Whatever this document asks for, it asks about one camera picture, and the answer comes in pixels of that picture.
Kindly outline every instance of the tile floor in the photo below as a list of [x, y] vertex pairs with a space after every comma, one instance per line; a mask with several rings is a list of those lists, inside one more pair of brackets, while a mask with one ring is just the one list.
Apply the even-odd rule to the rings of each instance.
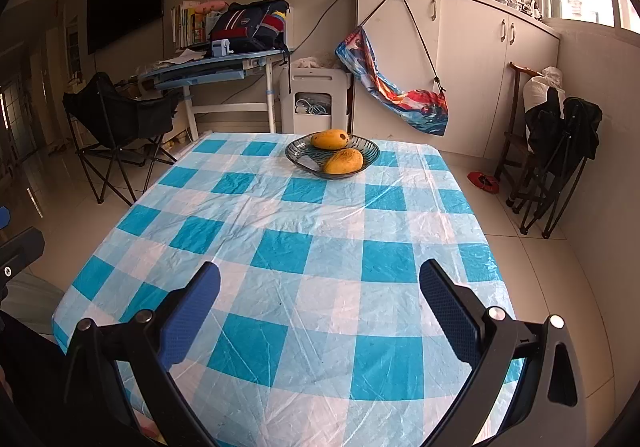
[[[542, 239], [537, 227], [520, 235], [518, 217], [504, 204], [505, 195], [478, 190], [466, 178], [471, 167], [447, 161], [493, 250], [516, 317], [540, 322], [558, 313], [565, 319], [588, 396], [588, 445], [594, 445], [614, 419], [612, 364], [600, 312], [569, 242], [559, 228], [551, 239]], [[126, 167], [136, 195], [141, 194], [146, 168]], [[167, 167], [156, 164], [152, 180]], [[128, 206], [109, 190], [98, 205], [72, 151], [34, 155], [23, 169], [18, 181], [0, 193], [12, 215], [6, 234], [30, 225], [39, 228], [46, 248], [31, 271], [65, 290]], [[128, 197], [121, 174], [113, 183]]]

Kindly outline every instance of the desk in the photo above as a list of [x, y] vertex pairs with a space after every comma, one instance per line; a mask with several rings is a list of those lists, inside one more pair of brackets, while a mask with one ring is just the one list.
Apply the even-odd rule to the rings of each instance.
[[[139, 75], [138, 83], [153, 79], [156, 90], [170, 90], [182, 88], [184, 105], [189, 121], [192, 140], [198, 139], [196, 127], [196, 113], [220, 112], [267, 112], [269, 132], [275, 133], [275, 119], [273, 115], [273, 74], [271, 67], [281, 61], [284, 52], [281, 50], [264, 50], [263, 52], [234, 53], [222, 57], [209, 57], [184, 64], [175, 64]], [[267, 101], [265, 103], [235, 103], [235, 104], [206, 104], [193, 106], [190, 87], [197, 84], [244, 79], [248, 75], [262, 72], [267, 77]]]

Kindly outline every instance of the red shoe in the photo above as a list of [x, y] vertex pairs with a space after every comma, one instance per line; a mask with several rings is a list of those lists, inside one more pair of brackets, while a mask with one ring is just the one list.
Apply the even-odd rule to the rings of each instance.
[[500, 190], [500, 184], [498, 184], [498, 181], [493, 176], [489, 176], [483, 172], [470, 172], [466, 177], [469, 179], [469, 182], [483, 191], [496, 194]]

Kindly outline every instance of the screw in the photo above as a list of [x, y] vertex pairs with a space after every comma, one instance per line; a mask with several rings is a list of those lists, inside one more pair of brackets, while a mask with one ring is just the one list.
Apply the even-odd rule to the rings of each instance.
[[76, 328], [78, 328], [78, 330], [81, 332], [86, 332], [89, 328], [91, 328], [92, 322], [93, 321], [91, 319], [85, 317], [84, 319], [80, 319]]
[[554, 328], [560, 329], [564, 326], [564, 319], [559, 315], [552, 315], [549, 318], [549, 322], [551, 323], [551, 326], [553, 326]]
[[505, 317], [507, 317], [507, 314], [499, 306], [492, 306], [489, 309], [489, 317], [491, 317], [491, 319], [493, 319], [494, 321], [502, 321]]
[[147, 323], [151, 321], [151, 318], [153, 316], [154, 314], [153, 312], [151, 312], [151, 310], [140, 310], [138, 313], [136, 313], [136, 322], [139, 322], [140, 324]]

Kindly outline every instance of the hanging cloth bag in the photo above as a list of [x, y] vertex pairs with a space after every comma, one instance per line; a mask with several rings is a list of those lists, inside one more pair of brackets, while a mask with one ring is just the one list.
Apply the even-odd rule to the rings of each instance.
[[422, 42], [422, 47], [427, 54], [435, 76], [433, 80], [438, 85], [439, 93], [429, 90], [402, 91], [378, 71], [376, 56], [364, 31], [364, 24], [386, 1], [382, 0], [360, 26], [338, 45], [338, 48], [335, 49], [335, 55], [353, 73], [354, 77], [367, 88], [371, 95], [401, 117], [404, 122], [420, 132], [442, 136], [449, 120], [449, 110], [444, 96], [445, 89], [440, 84], [440, 79], [429, 55], [429, 50], [427, 50], [427, 45], [422, 38], [418, 24], [415, 22], [414, 14], [406, 0], [402, 1], [409, 11], [409, 15], [411, 15], [415, 29]]

